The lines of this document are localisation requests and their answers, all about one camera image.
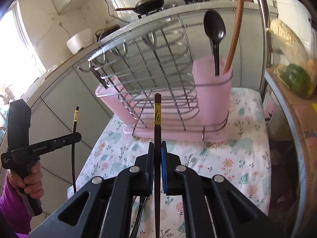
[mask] metal screw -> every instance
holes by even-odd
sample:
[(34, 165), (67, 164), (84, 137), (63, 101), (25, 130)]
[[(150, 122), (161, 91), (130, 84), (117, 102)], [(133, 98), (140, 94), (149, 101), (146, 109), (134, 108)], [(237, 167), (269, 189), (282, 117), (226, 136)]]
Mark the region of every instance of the metal screw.
[(178, 171), (178, 172), (184, 172), (184, 171), (186, 171), (186, 166), (179, 165), (179, 166), (176, 167), (176, 171)]
[(99, 183), (102, 182), (102, 178), (99, 177), (99, 176), (96, 176), (96, 177), (94, 177), (94, 178), (91, 180), (91, 182), (92, 182), (93, 184), (99, 184)]
[(216, 175), (216, 176), (214, 177), (214, 180), (215, 180), (216, 182), (223, 182), (223, 181), (224, 181), (224, 177), (221, 176), (221, 175)]
[(131, 173), (137, 173), (138, 171), (140, 171), (140, 167), (138, 167), (138, 166), (131, 166), (130, 167)]

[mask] white bowl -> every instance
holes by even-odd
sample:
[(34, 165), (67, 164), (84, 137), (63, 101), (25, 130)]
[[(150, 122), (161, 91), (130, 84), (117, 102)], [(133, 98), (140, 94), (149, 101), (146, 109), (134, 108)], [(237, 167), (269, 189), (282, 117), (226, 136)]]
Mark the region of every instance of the white bowl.
[(68, 49), (75, 55), (80, 49), (86, 48), (94, 43), (93, 32), (90, 28), (86, 28), (83, 31), (72, 36), (67, 42)]

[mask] human hand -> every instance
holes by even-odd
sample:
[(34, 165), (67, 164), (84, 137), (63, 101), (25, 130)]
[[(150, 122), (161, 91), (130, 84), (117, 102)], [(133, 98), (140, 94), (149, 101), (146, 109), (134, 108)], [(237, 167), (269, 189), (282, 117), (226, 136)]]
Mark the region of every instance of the human hand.
[(37, 161), (31, 168), (32, 174), (25, 177), (24, 180), (14, 171), (8, 170), (8, 178), (11, 186), (17, 191), (18, 187), (24, 188), (26, 194), (34, 199), (39, 199), (44, 195), (44, 190), (42, 189), (42, 172), (41, 172), (41, 163)]

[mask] metal pole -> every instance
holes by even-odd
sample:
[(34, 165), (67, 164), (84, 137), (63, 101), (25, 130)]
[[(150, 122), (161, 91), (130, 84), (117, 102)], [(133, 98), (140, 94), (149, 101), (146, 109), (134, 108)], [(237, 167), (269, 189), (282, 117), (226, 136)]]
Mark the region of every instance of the metal pole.
[(262, 20), (262, 29), (263, 29), (263, 64), (262, 64), (262, 74), (261, 74), (261, 82), (259, 92), (262, 97), (262, 101), (264, 100), (267, 82), (264, 79), (265, 68), (269, 68), (271, 65), (271, 56), (272, 56), (272, 40), (270, 34), (266, 31), (266, 28), (270, 27), (271, 20), (270, 14), (268, 11), (267, 1), (266, 0), (258, 0), (260, 15)]

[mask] window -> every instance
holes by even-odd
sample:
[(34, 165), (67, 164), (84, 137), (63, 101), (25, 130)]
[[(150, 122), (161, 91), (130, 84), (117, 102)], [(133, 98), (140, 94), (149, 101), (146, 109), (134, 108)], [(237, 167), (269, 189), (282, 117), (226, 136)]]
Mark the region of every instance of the window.
[[(27, 36), (18, 2), (14, 3), (0, 21), (0, 94), (5, 88), (19, 99), (46, 69)], [(9, 105), (0, 98), (0, 112), (6, 117)], [(0, 116), (0, 127), (6, 126)]]

